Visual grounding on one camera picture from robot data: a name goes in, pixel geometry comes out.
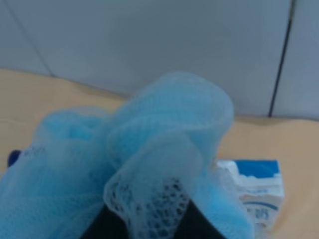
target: beige surface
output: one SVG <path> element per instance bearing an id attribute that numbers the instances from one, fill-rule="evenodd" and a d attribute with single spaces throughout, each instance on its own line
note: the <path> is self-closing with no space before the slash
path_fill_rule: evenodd
<path id="1" fill-rule="evenodd" d="M 47 113 L 98 105 L 110 111 L 124 100 L 68 81 L 0 70 L 0 172 L 12 149 L 26 147 Z M 220 158 L 275 158 L 281 162 L 286 200 L 275 228 L 278 239 L 319 238 L 319 123 L 237 118 Z"/>

